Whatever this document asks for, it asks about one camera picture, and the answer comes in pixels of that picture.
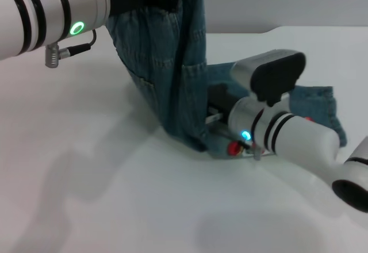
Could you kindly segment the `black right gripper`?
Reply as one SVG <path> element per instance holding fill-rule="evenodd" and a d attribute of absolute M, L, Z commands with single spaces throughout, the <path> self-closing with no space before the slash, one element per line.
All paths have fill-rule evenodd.
<path fill-rule="evenodd" d="M 209 86 L 207 92 L 205 124 L 215 133 L 231 134 L 228 126 L 229 115 L 239 97 L 231 94 L 224 83 Z"/>

